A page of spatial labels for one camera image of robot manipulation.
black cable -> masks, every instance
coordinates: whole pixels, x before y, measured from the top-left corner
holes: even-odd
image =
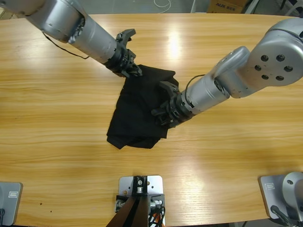
[[[87,58],[89,58],[89,56],[87,56],[87,57],[82,57],[82,56],[77,55],[77,54],[75,54],[75,53],[69,52],[68,50],[66,50],[66,49],[64,49],[64,48],[62,48],[62,47],[60,47],[60,46],[58,46],[57,44],[55,44],[54,41],[51,40],[51,38],[48,37],[44,32],[42,32],[42,34],[43,34],[49,41],[51,41],[56,47],[60,48],[61,50],[66,51],[67,53],[70,53],[70,54],[72,54],[72,55],[74,55],[74,56],[77,56],[77,57],[79,57],[79,58],[82,58],[82,59],[87,59]]]
[[[156,208],[154,210],[154,212],[150,215],[149,217],[149,227],[151,227],[152,225],[155,225],[154,227],[162,227],[162,223],[164,220],[164,216],[165,216],[165,207],[161,206],[160,208]]]
[[[242,227],[245,227],[245,226],[246,226],[246,224],[247,224],[247,221],[245,221],[245,222],[243,223]]]
[[[191,104],[191,102],[188,100],[188,98],[187,98],[187,89],[188,89],[188,86],[189,86],[189,84],[190,84],[190,82],[191,81],[193,81],[195,78],[197,78],[197,77],[202,77],[202,76],[204,76],[205,74],[203,74],[203,75],[198,75],[198,76],[195,76],[195,77],[193,77],[192,79],[190,79],[190,81],[187,83],[187,85],[186,85],[186,88],[185,88],[185,101],[187,102],[187,104],[189,104],[192,108],[194,107],[192,104]]]
[[[0,209],[0,227],[3,224],[3,216],[5,214],[5,210],[4,209]]]

white cable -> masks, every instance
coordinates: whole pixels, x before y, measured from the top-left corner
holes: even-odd
[[[159,7],[159,8],[164,8],[164,7],[167,7],[168,5],[169,5],[169,7],[166,9],[166,10],[164,10],[163,12],[160,12],[160,13],[165,13],[166,11],[168,11],[170,8],[171,8],[171,1],[170,0],[167,0],[167,1],[169,1],[165,6],[159,6],[157,3],[156,3],[156,0],[153,0],[153,3],[157,6],[157,7]]]

wooden table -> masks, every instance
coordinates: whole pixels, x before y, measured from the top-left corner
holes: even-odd
[[[184,89],[285,17],[93,18],[113,36],[135,28],[136,62],[175,70]],[[128,175],[163,177],[167,226],[267,218],[258,177],[303,170],[303,80],[231,98],[151,150],[118,150],[106,133],[124,79],[56,48],[25,19],[1,21],[0,31],[0,181],[24,185],[17,224],[105,226]]]

bolt hole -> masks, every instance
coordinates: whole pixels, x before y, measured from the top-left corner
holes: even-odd
[[[291,72],[293,70],[293,68],[291,66],[287,65],[287,66],[284,67],[284,70],[286,72]]]
[[[284,60],[285,60],[285,56],[282,55],[282,54],[280,54],[280,55],[278,55],[278,56],[276,57],[276,60],[277,60],[277,61],[284,61]]]
[[[269,78],[267,75],[262,75],[261,77],[262,77],[262,79],[268,79]]]
[[[263,55],[263,56],[261,57],[261,60],[262,60],[262,61],[268,61],[268,56],[267,56],[267,55]]]
[[[284,80],[284,77],[282,77],[282,76],[277,76],[277,77],[276,77],[276,80],[282,81],[282,80]]]
[[[262,69],[261,66],[259,66],[259,65],[255,66],[255,70],[260,71],[261,69]]]

cardboard box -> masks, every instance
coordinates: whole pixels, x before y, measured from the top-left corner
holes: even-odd
[[[247,0],[211,0],[208,13],[241,13]]]

